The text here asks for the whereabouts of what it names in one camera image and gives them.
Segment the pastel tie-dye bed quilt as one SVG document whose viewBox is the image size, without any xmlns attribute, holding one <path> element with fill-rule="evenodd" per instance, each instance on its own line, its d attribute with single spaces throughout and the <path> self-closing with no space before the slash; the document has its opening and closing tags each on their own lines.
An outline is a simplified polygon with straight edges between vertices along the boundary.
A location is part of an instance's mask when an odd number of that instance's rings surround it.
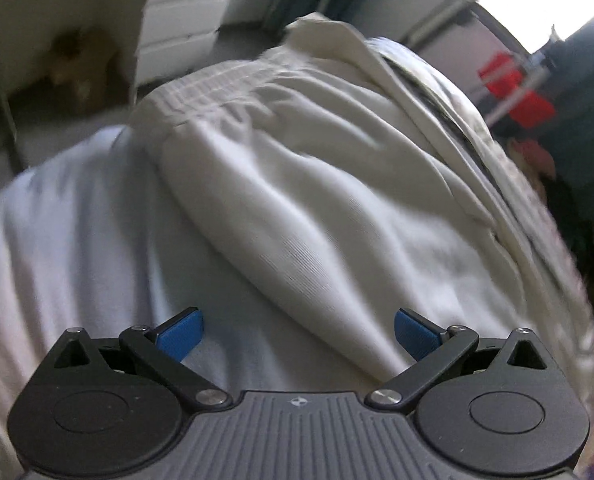
<svg viewBox="0 0 594 480">
<path fill-rule="evenodd" d="M 232 388 L 373 385 L 288 318 L 186 218 L 129 129 L 109 127 L 0 192 L 0 479 L 20 467 L 7 439 L 16 395 L 62 331 L 110 337 L 197 306 L 208 334 L 192 359 Z"/>
</svg>

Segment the teal curtain right panel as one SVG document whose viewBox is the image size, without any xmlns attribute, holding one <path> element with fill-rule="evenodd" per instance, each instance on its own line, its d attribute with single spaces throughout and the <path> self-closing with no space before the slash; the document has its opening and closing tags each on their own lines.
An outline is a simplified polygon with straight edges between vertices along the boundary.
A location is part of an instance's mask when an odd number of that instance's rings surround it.
<svg viewBox="0 0 594 480">
<path fill-rule="evenodd" d="M 594 274 L 594 18 L 553 54 L 556 72 L 546 85 L 557 115 L 542 140 L 557 175 L 569 185 L 582 240 L 573 242 L 578 266 Z"/>
</svg>

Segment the red cloth on stand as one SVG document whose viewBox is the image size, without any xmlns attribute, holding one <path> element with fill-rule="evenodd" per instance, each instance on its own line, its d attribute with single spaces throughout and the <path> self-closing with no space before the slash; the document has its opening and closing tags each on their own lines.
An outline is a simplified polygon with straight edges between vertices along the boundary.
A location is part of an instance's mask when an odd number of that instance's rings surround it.
<svg viewBox="0 0 594 480">
<path fill-rule="evenodd" d="M 496 54 L 478 76 L 483 88 L 496 99 L 484 115 L 489 128 L 508 117 L 521 128 L 531 129 L 556 115 L 554 104 L 539 88 L 551 75 L 551 63 L 543 54 L 521 56 L 517 53 Z"/>
</svg>

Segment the pink garment in pile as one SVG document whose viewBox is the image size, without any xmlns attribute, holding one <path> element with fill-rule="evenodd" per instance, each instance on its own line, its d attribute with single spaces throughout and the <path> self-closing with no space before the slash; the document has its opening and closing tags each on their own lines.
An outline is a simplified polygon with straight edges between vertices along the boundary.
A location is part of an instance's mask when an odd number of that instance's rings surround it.
<svg viewBox="0 0 594 480">
<path fill-rule="evenodd" d="M 537 140 L 512 139 L 508 146 L 538 174 L 544 174 L 552 180 L 556 179 L 556 166 L 552 155 Z"/>
</svg>

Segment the white zip-up jacket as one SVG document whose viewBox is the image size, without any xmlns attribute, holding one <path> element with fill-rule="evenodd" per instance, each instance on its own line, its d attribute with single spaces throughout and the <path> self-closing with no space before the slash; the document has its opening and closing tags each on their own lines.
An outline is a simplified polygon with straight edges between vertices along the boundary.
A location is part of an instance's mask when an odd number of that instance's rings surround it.
<svg viewBox="0 0 594 480">
<path fill-rule="evenodd" d="M 594 382 L 594 315 L 554 220 L 418 58 L 395 73 L 310 15 L 253 61 L 149 93 L 130 125 L 202 235 L 370 376 L 408 365 L 391 336 L 408 307 L 487 337 L 530 327 L 570 382 Z"/>
</svg>

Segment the white drawer unit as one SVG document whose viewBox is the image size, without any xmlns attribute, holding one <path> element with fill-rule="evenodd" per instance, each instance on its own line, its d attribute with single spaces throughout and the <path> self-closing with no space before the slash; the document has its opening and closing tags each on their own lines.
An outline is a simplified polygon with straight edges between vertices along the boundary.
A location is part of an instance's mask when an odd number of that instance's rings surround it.
<svg viewBox="0 0 594 480">
<path fill-rule="evenodd" d="M 146 0 L 135 50 L 137 87 L 190 70 L 212 50 L 230 0 Z"/>
</svg>

